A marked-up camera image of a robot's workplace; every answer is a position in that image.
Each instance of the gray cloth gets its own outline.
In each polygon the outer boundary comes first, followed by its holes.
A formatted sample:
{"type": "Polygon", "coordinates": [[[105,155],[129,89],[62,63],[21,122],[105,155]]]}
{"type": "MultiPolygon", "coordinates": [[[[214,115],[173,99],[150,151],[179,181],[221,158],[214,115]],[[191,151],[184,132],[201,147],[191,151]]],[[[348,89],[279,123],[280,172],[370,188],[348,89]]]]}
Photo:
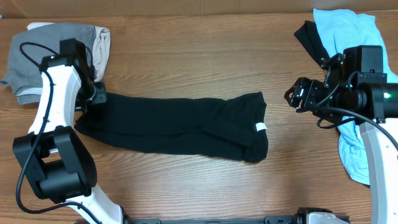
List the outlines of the gray cloth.
{"type": "MultiPolygon", "coordinates": [[[[71,23],[50,24],[17,34],[12,38],[7,73],[0,83],[11,86],[20,105],[39,102],[43,86],[39,68],[22,55],[19,50],[20,44],[33,42],[59,52],[60,40],[75,38],[92,51],[95,37],[95,26],[71,23]]],[[[41,63],[44,56],[53,54],[48,50],[31,45],[25,45],[24,50],[37,63],[41,63]]],[[[90,66],[91,58],[88,52],[87,59],[90,66]]]]}

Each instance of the clothing tag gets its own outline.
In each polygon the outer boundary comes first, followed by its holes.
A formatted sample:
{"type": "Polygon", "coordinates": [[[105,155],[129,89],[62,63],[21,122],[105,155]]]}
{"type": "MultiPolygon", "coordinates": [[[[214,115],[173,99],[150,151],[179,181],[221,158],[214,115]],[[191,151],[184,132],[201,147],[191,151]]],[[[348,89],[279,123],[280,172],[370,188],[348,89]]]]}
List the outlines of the clothing tag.
{"type": "Polygon", "coordinates": [[[266,126],[266,124],[264,124],[264,123],[257,123],[256,124],[256,129],[257,129],[257,131],[261,131],[261,130],[267,130],[268,128],[267,128],[267,126],[266,126]]]}

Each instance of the blue cloth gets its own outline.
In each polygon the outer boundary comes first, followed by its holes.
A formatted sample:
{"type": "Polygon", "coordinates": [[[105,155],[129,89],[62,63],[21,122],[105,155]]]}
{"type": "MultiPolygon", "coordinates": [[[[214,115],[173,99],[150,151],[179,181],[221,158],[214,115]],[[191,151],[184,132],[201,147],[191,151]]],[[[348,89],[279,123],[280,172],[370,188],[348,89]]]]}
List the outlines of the blue cloth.
{"type": "MultiPolygon", "coordinates": [[[[344,49],[359,45],[380,45],[383,48],[383,69],[387,82],[398,83],[398,77],[388,66],[386,46],[376,27],[375,17],[355,14],[347,9],[334,11],[313,10],[313,18],[329,56],[343,53],[344,49]]],[[[368,160],[359,135],[359,126],[354,121],[338,127],[340,138],[338,150],[341,161],[349,176],[362,184],[369,185],[368,160]]]]}

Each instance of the green indicator light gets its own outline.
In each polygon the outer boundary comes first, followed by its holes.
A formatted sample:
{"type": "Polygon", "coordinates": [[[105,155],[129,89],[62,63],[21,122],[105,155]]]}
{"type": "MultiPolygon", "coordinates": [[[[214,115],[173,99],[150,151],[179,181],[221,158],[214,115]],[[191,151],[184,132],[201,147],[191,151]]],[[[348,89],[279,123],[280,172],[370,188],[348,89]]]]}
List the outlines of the green indicator light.
{"type": "Polygon", "coordinates": [[[390,93],[384,93],[384,97],[385,97],[386,99],[388,99],[388,98],[391,97],[391,94],[390,94],[390,93]]]}

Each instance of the black fabric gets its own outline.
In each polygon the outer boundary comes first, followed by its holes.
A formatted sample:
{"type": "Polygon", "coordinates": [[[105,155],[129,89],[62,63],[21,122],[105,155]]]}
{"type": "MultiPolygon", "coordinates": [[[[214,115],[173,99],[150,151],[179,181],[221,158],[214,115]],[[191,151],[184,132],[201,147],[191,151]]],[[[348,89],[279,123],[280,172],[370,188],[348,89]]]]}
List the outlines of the black fabric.
{"type": "Polygon", "coordinates": [[[321,38],[318,34],[317,25],[314,22],[305,21],[304,25],[294,33],[294,36],[296,36],[305,50],[310,54],[312,59],[319,64],[319,66],[323,64],[321,58],[329,60],[328,52],[322,45],[321,38]]]}
{"type": "Polygon", "coordinates": [[[262,93],[232,100],[148,99],[107,93],[107,102],[89,106],[76,130],[101,142],[141,152],[203,154],[237,161],[266,158],[266,103],[262,93]]]}

